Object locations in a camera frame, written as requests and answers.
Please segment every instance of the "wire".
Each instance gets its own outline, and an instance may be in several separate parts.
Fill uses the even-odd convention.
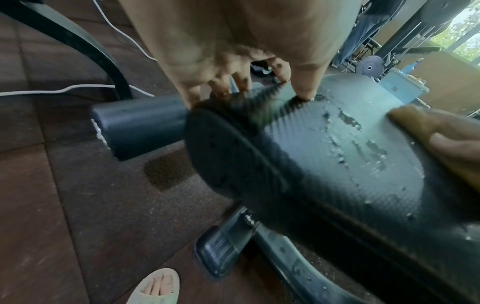
[[[124,32],[122,32],[119,28],[117,28],[116,26],[114,26],[110,20],[107,18],[107,16],[105,15],[105,13],[103,12],[102,8],[100,7],[99,3],[97,2],[97,0],[93,0],[93,2],[95,3],[96,7],[98,8],[98,10],[100,11],[101,15],[103,16],[103,18],[105,19],[105,21],[114,29],[116,30],[117,32],[119,32],[120,34],[124,35],[125,37],[127,37],[130,41],[132,41],[144,54],[145,56],[147,56],[148,58],[152,59],[152,60],[155,60],[157,61],[157,59],[151,57],[150,55],[148,55],[145,50],[132,38],[130,37],[129,35],[125,34]],[[136,86],[132,86],[130,85],[130,87],[134,90],[137,90],[139,91],[140,93],[142,94],[145,94],[147,96],[150,96],[150,97],[155,97],[155,95],[153,94],[150,94],[149,92],[146,92],[142,89],[139,89],[137,88]],[[63,88],[63,89],[60,89],[60,90],[51,90],[51,91],[46,91],[46,90],[32,90],[32,91],[12,91],[12,92],[0,92],[0,97],[1,96],[14,96],[14,95],[32,95],[32,94],[61,94],[61,93],[65,93],[67,91],[70,91],[72,89],[77,89],[77,88],[112,88],[114,89],[115,86],[114,85],[100,85],[100,84],[79,84],[79,85],[72,85],[72,86],[69,86],[69,87],[66,87],[66,88]]]
[[[142,89],[137,88],[136,86],[130,85],[130,87],[134,90],[139,91],[140,93],[143,93],[147,96],[150,97],[155,97],[155,95],[150,94],[149,92],[145,92]],[[51,90],[51,91],[46,91],[46,90],[32,90],[32,91],[13,91],[13,92],[0,92],[0,97],[1,96],[13,96],[13,95],[31,95],[31,94],[61,94],[65,93],[67,91],[70,91],[72,89],[77,89],[77,88],[115,88],[114,85],[99,85],[99,84],[81,84],[81,85],[72,85],[60,90]]]
[[[95,3],[96,7],[98,8],[98,10],[100,11],[100,14],[103,16],[103,18],[105,19],[105,21],[117,32],[119,32],[120,34],[122,34],[123,36],[125,36],[127,39],[129,39],[131,42],[133,42],[139,49],[140,51],[142,51],[142,53],[145,54],[145,56],[147,56],[148,58],[154,60],[154,61],[158,61],[157,59],[153,58],[152,56],[150,56],[149,54],[147,54],[147,52],[145,52],[145,50],[138,44],[138,42],[136,42],[132,37],[130,37],[129,35],[125,34],[124,32],[122,32],[119,28],[117,28],[116,26],[114,26],[110,20],[107,18],[107,16],[105,15],[105,13],[103,12],[102,8],[100,7],[99,3],[97,2],[97,0],[93,0],[93,3]]]

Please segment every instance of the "hand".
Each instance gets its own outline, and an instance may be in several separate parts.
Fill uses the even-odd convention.
[[[388,115],[480,192],[479,120],[416,106],[393,109]]]
[[[120,0],[187,106],[200,85],[219,97],[252,87],[250,62],[267,60],[297,95],[313,98],[349,35],[362,0]]]

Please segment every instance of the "black padded seat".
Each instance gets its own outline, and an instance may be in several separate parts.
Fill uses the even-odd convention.
[[[356,74],[310,102],[278,84],[196,106],[186,145],[215,191],[386,303],[480,303],[480,194],[389,121],[401,105]]]

